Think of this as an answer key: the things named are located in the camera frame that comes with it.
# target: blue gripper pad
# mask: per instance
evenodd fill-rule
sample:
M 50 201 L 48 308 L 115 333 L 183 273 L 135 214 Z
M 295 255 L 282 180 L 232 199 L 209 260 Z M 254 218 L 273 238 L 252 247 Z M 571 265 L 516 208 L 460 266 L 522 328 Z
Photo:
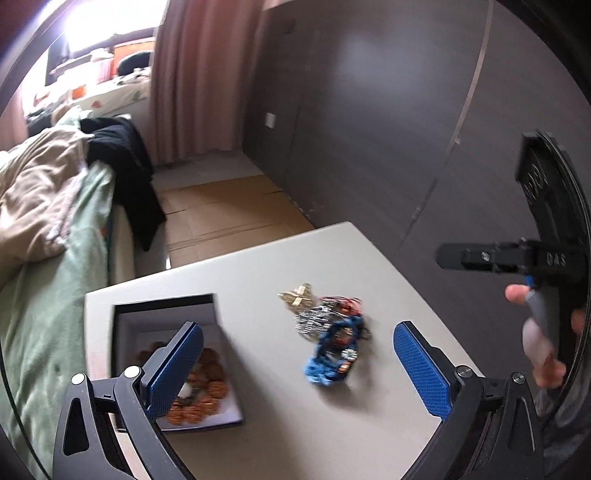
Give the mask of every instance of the blue gripper pad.
M 156 350 L 146 362 L 142 383 L 146 392 L 146 414 L 150 420 L 168 413 L 202 350 L 201 327 L 187 322 L 166 347 Z
M 445 421 L 452 410 L 449 382 L 405 323 L 394 329 L 394 351 L 427 411 Z

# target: green bed sheet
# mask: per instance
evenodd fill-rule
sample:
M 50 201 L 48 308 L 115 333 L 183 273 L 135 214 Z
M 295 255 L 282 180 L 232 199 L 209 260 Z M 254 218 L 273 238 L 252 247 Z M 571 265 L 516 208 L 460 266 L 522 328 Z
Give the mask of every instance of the green bed sheet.
M 114 185 L 111 168 L 95 162 L 79 194 L 66 252 L 24 265 L 0 291 L 0 341 L 8 381 L 31 443 L 50 475 L 63 396 L 72 375 L 86 372 L 84 296 L 107 286 L 104 233 Z M 2 384 L 0 424 L 29 470 L 43 479 Z

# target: blue bracelet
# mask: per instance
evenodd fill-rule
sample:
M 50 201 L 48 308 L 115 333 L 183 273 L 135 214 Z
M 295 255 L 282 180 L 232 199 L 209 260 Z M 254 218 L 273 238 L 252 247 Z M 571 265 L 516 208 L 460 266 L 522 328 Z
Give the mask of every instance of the blue bracelet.
M 363 316 L 351 315 L 333 322 L 320 337 L 304 374 L 311 383 L 332 385 L 347 378 L 357 360 L 357 342 L 368 338 Z

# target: dark gray wall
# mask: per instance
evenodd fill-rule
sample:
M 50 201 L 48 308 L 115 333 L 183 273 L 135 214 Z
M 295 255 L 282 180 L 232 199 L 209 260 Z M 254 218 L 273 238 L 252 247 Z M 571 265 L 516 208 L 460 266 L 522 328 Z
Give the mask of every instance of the dark gray wall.
M 591 185 L 591 108 L 565 68 L 487 0 L 294 0 L 269 15 L 245 152 L 315 226 L 352 221 L 484 373 L 529 371 L 527 312 L 503 297 L 520 278 L 442 271 L 433 253 L 535 238 L 513 179 L 523 131 L 551 131 Z

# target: desk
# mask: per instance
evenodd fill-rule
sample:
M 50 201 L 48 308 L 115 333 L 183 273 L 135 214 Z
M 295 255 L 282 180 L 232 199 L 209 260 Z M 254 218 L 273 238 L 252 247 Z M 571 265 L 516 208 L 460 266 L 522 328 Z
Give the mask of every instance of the desk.
M 318 296 L 363 300 L 373 338 L 345 384 L 318 387 L 302 373 L 314 345 L 295 332 L 277 293 L 303 282 Z M 88 294 L 90 378 L 110 374 L 113 305 L 206 293 L 217 295 L 245 422 L 168 436 L 201 480 L 400 479 L 439 423 L 392 350 L 392 331 L 403 320 L 454 364 L 479 373 L 404 277 L 351 223 L 341 223 Z M 134 474 L 147 478 L 129 440 L 119 437 Z

